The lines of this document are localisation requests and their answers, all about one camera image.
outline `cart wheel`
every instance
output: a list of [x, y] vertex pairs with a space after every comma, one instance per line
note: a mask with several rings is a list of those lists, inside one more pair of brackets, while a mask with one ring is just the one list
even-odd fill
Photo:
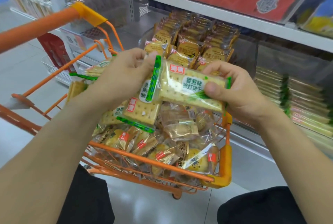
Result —
[[174, 198], [174, 199], [181, 199], [181, 193], [178, 195], [178, 194], [172, 194], [172, 197]]

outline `price tag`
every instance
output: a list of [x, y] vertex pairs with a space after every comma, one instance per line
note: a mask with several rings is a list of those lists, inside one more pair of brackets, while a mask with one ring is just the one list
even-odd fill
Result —
[[66, 41], [73, 46], [80, 48], [81, 50], [87, 50], [84, 41], [82, 40], [81, 36], [77, 35], [76, 33], [70, 32], [68, 30], [61, 29], [64, 33]]

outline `right hand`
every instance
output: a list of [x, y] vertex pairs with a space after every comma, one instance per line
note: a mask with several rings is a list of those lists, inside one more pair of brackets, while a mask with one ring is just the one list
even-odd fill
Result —
[[275, 110], [274, 104], [259, 91], [243, 68], [227, 62], [214, 61], [202, 73], [207, 75], [214, 71], [219, 71], [224, 77], [231, 77], [231, 89], [208, 82], [205, 93], [213, 99], [227, 102], [227, 112], [236, 119], [256, 127], [267, 113]]

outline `tiled floor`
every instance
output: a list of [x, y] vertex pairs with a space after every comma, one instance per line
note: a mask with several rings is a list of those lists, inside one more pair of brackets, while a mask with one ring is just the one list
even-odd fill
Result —
[[[10, 12], [1, 13], [0, 20], [0, 31], [20, 24]], [[0, 104], [6, 103], [12, 93], [23, 93], [47, 76], [41, 63], [44, 56], [45, 52], [37, 40], [0, 55]], [[29, 98], [37, 107], [45, 110], [66, 92], [66, 86], [52, 80]], [[46, 119], [34, 111], [16, 112], [36, 124], [43, 125], [46, 122]], [[28, 133], [0, 119], [0, 167], [31, 138]], [[113, 177], [101, 177], [108, 183], [116, 223], [216, 223], [216, 213], [222, 203], [248, 192], [231, 183], [219, 190], [209, 189], [195, 195], [184, 193], [180, 200], [174, 200], [169, 193], [163, 191]]]

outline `hand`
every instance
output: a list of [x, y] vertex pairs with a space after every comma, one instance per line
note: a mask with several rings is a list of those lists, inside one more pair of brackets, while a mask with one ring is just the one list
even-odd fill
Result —
[[99, 107], [114, 109], [137, 93], [144, 80], [152, 72], [157, 52], [144, 59], [146, 51], [134, 48], [118, 53], [98, 80], [85, 92], [89, 92]]
[[231, 77], [231, 89], [225, 89], [216, 83], [208, 82], [205, 93], [216, 100], [228, 103], [227, 111], [236, 119], [253, 127], [260, 124], [275, 105], [258, 89], [246, 70], [227, 62], [214, 61], [202, 72], [210, 74], [219, 71], [225, 77]]

